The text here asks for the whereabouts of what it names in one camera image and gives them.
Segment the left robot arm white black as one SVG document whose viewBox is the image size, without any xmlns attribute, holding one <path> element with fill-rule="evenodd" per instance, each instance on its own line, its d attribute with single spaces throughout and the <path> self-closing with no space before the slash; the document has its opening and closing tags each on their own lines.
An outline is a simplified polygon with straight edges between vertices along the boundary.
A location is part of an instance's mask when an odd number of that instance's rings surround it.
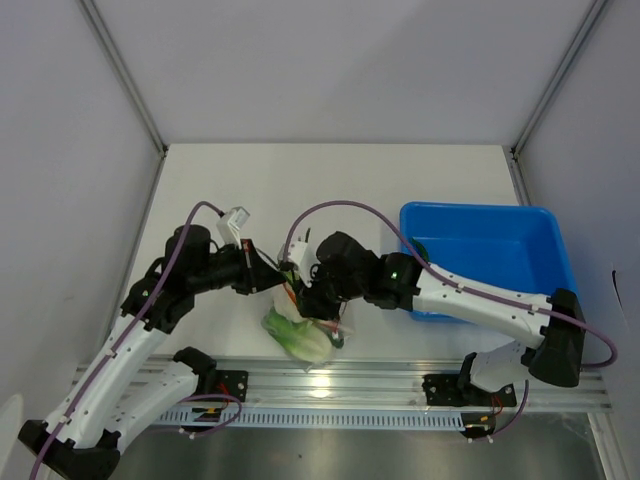
<svg viewBox="0 0 640 480">
<path fill-rule="evenodd" d="M 144 277 L 133 284 L 99 354 L 78 384 L 43 420 L 28 420 L 18 438 L 64 479 L 107 479 L 131 442 L 181 401 L 242 402 L 222 389 L 217 363 L 194 347 L 179 350 L 161 373 L 129 399 L 139 368 L 195 306 L 199 294 L 231 288 L 240 295 L 284 283 L 249 239 L 211 248 L 210 231 L 181 226 Z"/>
</svg>

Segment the green lettuce head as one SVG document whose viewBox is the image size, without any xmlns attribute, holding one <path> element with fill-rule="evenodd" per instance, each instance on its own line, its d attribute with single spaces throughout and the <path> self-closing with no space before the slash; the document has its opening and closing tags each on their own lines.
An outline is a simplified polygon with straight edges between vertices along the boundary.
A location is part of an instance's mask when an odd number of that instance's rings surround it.
<svg viewBox="0 0 640 480">
<path fill-rule="evenodd" d="M 333 346 L 327 336 L 311 321 L 293 323 L 271 308 L 261 320 L 263 329 L 291 357 L 309 364 L 329 359 Z"/>
</svg>

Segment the blue plastic bin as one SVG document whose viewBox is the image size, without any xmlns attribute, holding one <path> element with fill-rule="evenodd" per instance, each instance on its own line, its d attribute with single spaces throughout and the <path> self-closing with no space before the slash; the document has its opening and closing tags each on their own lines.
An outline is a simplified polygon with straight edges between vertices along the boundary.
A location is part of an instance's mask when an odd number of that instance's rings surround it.
<svg viewBox="0 0 640 480">
<path fill-rule="evenodd" d="M 544 208 L 410 202 L 399 228 L 432 263 L 466 278 L 547 296 L 579 292 L 559 225 Z"/>
</svg>

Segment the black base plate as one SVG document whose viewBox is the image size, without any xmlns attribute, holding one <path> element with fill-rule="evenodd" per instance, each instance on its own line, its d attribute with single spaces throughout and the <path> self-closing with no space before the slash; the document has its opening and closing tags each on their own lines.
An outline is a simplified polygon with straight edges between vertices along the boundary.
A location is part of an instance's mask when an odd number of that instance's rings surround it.
<svg viewBox="0 0 640 480">
<path fill-rule="evenodd" d="M 230 395 L 244 402 L 248 392 L 248 380 L 248 371 L 218 370 L 213 392 L 215 394 Z"/>
<path fill-rule="evenodd" d="M 423 377 L 422 389 L 429 406 L 515 407 L 517 405 L 512 384 L 496 392 L 487 392 L 460 380 L 457 374 L 426 374 Z"/>
</svg>

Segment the green chili pepper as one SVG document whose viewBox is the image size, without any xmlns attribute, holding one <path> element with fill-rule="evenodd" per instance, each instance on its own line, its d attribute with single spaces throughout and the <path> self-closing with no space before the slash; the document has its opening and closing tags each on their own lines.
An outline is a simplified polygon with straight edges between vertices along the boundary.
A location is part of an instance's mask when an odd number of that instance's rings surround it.
<svg viewBox="0 0 640 480">
<path fill-rule="evenodd" d="M 426 262 L 429 263 L 430 262 L 430 257 L 428 254 L 427 249 L 424 247 L 424 245 L 419 242 L 417 239 L 411 237 L 410 238 L 410 243 L 412 245 L 412 247 L 414 248 L 414 250 L 419 254 L 420 258 Z"/>
</svg>

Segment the aluminium mounting rail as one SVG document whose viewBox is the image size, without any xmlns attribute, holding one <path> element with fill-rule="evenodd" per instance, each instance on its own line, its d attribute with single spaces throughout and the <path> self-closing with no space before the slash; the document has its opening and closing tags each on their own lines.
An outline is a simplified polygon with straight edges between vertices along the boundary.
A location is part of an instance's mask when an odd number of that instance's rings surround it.
<svg viewBox="0 0 640 480">
<path fill-rule="evenodd" d="M 426 374 L 452 373 L 444 361 L 338 359 L 306 367 L 287 358 L 220 357 L 221 370 L 249 373 L 245 404 L 264 408 L 420 410 Z M 609 413 L 612 402 L 602 375 L 586 372 L 578 387 L 563 389 L 532 379 L 526 412 Z"/>
</svg>

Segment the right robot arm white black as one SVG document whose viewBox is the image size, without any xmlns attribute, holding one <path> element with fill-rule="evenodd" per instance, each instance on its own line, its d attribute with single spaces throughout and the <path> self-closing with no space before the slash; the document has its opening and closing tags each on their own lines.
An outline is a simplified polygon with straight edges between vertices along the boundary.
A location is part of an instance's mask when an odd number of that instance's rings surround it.
<svg viewBox="0 0 640 480">
<path fill-rule="evenodd" d="M 563 388 L 579 383 L 584 319 L 570 290 L 545 296 L 495 287 L 410 254 L 378 256 L 343 232 L 316 250 L 293 241 L 287 258 L 298 276 L 294 292 L 303 317 L 334 320 L 343 304 L 362 299 L 383 310 L 442 314 L 510 337 L 502 347 L 465 357 L 456 389 L 468 403 L 531 378 Z"/>
</svg>

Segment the green scallion stalks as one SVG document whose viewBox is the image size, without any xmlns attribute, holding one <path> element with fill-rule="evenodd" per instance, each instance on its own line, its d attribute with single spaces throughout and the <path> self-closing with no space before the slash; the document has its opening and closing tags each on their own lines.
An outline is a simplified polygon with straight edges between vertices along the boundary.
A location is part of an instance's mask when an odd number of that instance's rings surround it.
<svg viewBox="0 0 640 480">
<path fill-rule="evenodd" d="M 311 269 L 315 260 L 309 246 L 310 231 L 308 228 L 303 236 L 285 242 L 278 254 L 278 268 L 284 274 L 285 289 L 294 303 L 297 303 L 299 287 L 311 285 Z"/>
</svg>

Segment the clear zip bag orange zipper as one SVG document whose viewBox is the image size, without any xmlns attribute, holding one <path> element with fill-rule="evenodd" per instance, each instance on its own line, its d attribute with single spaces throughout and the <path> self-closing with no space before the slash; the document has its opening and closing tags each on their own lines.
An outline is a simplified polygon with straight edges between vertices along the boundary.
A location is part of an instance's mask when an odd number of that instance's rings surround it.
<svg viewBox="0 0 640 480">
<path fill-rule="evenodd" d="M 342 303 L 333 320 L 302 317 L 285 283 L 271 290 L 271 306 L 261 326 L 289 359 L 310 371 L 326 365 L 354 335 L 352 321 L 344 319 L 346 310 L 347 304 Z"/>
</svg>

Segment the dark green cucumber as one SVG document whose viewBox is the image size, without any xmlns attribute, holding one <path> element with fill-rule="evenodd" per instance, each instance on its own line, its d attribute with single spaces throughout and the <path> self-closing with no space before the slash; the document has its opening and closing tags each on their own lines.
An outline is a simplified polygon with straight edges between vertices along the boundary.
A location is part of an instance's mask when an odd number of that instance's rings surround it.
<svg viewBox="0 0 640 480">
<path fill-rule="evenodd" d="M 342 349 L 345 345 L 346 338 L 341 331 L 331 331 L 328 338 L 335 349 Z"/>
</svg>

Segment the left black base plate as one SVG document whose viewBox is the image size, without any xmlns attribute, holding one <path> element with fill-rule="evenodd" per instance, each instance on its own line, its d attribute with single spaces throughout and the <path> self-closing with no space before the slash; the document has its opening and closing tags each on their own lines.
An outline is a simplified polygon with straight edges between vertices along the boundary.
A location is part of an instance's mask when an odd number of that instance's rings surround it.
<svg viewBox="0 0 640 480">
<path fill-rule="evenodd" d="M 215 394 L 230 395 L 244 402 L 248 392 L 248 380 L 248 371 L 218 370 L 213 392 Z"/>
</svg>

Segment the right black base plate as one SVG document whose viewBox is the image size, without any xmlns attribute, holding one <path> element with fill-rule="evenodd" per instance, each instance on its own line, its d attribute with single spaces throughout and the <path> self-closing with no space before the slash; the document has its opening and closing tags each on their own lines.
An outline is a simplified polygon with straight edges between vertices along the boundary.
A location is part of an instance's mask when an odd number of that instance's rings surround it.
<svg viewBox="0 0 640 480">
<path fill-rule="evenodd" d="M 460 380 L 457 374 L 426 374 L 423 377 L 422 389 L 429 406 L 515 407 L 517 405 L 512 384 L 496 392 L 487 392 Z"/>
</svg>

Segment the white cauliflower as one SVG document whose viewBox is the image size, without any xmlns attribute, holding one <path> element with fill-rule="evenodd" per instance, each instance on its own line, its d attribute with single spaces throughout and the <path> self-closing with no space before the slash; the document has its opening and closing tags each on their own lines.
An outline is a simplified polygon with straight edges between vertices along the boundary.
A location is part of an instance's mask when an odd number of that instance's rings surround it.
<svg viewBox="0 0 640 480">
<path fill-rule="evenodd" d="M 296 303 L 290 298 L 289 292 L 278 287 L 272 292 L 273 307 L 275 311 L 293 323 L 302 323 L 305 318 L 298 311 Z"/>
</svg>

